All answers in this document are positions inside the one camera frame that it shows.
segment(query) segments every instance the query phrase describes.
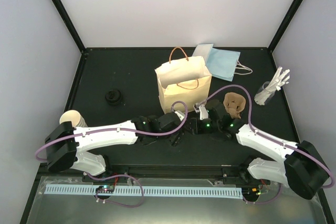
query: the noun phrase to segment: brown handle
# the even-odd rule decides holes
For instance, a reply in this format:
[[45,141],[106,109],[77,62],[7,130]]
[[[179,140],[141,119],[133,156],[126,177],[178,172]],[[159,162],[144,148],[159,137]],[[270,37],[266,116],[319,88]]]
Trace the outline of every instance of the brown handle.
[[171,60],[172,60],[173,52],[174,52],[177,48],[180,49],[180,50],[182,50],[182,52],[184,53],[184,56],[185,56],[186,60],[189,61],[189,58],[188,58],[187,54],[185,53],[185,51],[182,49],[182,47],[175,47],[175,48],[172,50],[172,52],[170,53],[170,56],[169,56],[169,64],[170,64],[170,62],[171,62]]
[[[199,86],[199,81],[198,81],[198,79],[196,79],[196,81],[197,81],[197,87],[196,87],[196,88],[193,88],[193,89],[197,89],[198,86]],[[184,88],[184,87],[180,86],[178,83],[177,83],[176,85],[177,85],[178,87],[182,88],[182,89],[188,89],[188,88]]]

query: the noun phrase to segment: white cup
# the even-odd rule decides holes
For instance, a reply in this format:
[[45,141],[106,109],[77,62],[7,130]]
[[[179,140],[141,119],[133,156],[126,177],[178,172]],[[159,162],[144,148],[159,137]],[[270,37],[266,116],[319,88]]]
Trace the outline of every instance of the white cup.
[[72,123],[72,127],[87,127],[84,118],[77,110],[65,112],[59,119],[59,124],[69,121]]

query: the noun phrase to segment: black tabletop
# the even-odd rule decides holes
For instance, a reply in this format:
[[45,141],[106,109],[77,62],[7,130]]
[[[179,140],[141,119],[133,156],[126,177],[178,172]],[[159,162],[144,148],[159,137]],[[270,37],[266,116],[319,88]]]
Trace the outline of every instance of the black tabletop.
[[[89,49],[72,109],[82,114],[88,126],[116,124],[138,115],[163,115],[154,69],[168,61],[171,50],[172,48]],[[187,48],[185,51],[191,56],[193,50]],[[253,69],[253,73],[235,75],[233,82],[213,77],[209,94],[233,83],[244,86],[254,96],[258,88],[273,77],[273,59],[263,48],[231,50],[241,52],[239,61]],[[177,51],[174,57],[182,58],[183,55]],[[119,89],[122,92],[122,104],[107,104],[104,96],[110,89]],[[223,101],[226,92],[244,95],[241,90],[232,88],[215,98]],[[247,106],[242,113],[245,120]],[[253,125],[285,140],[297,140],[285,99],[280,92],[266,106],[253,102],[252,107]],[[125,165],[223,166],[239,165],[249,155],[267,159],[258,151],[225,140],[216,134],[186,133],[176,147],[171,146],[167,140],[161,140],[147,146],[115,145],[92,152],[109,156],[112,164]]]

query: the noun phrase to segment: black round object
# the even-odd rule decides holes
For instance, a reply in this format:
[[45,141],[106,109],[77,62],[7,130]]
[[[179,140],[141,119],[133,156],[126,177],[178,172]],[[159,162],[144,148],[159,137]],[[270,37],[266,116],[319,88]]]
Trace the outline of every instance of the black round object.
[[105,99],[109,105],[118,105],[122,100],[122,94],[118,89],[112,89],[106,93]]

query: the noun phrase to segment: gray floor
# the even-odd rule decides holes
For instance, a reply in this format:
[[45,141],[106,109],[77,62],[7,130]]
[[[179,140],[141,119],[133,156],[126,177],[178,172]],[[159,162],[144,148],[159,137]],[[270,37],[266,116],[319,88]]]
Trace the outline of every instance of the gray floor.
[[[246,205],[236,199],[147,197],[142,206],[129,209],[97,203],[93,196],[44,195],[45,183],[46,180],[41,183],[28,223],[326,223],[316,200],[304,200],[288,190],[275,202],[262,206]],[[274,193],[262,195],[260,200]],[[133,204],[139,198],[114,200]]]

